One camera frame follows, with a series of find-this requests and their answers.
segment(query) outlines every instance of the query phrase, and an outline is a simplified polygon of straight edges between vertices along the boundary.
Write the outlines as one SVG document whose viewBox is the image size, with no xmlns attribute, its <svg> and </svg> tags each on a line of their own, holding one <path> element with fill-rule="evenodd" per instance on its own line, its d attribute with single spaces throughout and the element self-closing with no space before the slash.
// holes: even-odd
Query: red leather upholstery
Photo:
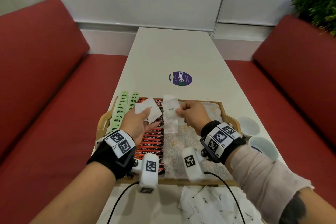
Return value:
<svg viewBox="0 0 336 224">
<path fill-rule="evenodd" d="M 336 38 L 288 15 L 253 59 L 336 146 Z"/>
<path fill-rule="evenodd" d="M 226 60 L 288 167 L 336 207 L 336 156 L 250 61 Z"/>
<path fill-rule="evenodd" d="M 89 50 L 60 0 L 0 17 L 0 158 Z"/>
<path fill-rule="evenodd" d="M 2 224 L 28 223 L 85 167 L 127 56 L 88 55 L 0 166 Z"/>
</svg>

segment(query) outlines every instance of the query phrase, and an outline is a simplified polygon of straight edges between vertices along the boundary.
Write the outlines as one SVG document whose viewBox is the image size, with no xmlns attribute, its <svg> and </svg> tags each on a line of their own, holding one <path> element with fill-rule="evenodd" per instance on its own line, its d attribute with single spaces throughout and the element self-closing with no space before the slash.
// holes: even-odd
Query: potted plant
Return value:
<svg viewBox="0 0 336 224">
<path fill-rule="evenodd" d="M 292 0 L 299 18 L 336 35 L 336 0 Z"/>
</svg>

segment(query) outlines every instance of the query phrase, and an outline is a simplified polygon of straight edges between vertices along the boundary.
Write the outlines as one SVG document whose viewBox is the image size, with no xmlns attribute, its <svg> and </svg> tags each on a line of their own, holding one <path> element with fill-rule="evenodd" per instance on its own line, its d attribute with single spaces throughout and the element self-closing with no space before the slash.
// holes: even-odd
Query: red backrest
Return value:
<svg viewBox="0 0 336 224">
<path fill-rule="evenodd" d="M 336 146 L 336 37 L 288 15 L 253 59 Z"/>
<path fill-rule="evenodd" d="M 88 50 L 60 0 L 0 16 L 0 158 Z"/>
</svg>

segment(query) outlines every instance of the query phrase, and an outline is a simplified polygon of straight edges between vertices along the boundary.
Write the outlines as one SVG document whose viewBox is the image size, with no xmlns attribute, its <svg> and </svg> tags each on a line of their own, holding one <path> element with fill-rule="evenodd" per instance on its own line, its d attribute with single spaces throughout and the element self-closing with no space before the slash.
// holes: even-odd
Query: beige bandage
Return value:
<svg viewBox="0 0 336 224">
<path fill-rule="evenodd" d="M 298 190 L 312 188 L 310 180 L 296 175 L 280 161 L 271 160 L 249 145 L 236 152 L 230 165 L 233 179 L 269 224 L 279 223 L 285 206 Z"/>
</svg>

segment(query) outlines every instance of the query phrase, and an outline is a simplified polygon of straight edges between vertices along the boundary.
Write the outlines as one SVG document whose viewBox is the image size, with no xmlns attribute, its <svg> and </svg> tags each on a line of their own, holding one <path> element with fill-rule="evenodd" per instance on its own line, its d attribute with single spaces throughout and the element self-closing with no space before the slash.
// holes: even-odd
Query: white table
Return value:
<svg viewBox="0 0 336 224">
<path fill-rule="evenodd" d="M 192 77 L 187 86 L 170 82 L 175 71 Z M 249 116 L 260 125 L 260 136 L 270 136 L 254 112 L 245 94 L 206 32 L 139 28 L 124 70 L 110 104 L 122 91 L 137 91 L 141 97 L 221 101 L 227 115 Z M 106 223 L 113 205 L 127 185 L 115 187 L 99 218 Z M 111 223 L 181 223 L 177 208 L 182 187 L 159 185 L 151 195 L 126 192 L 113 214 Z"/>
</svg>

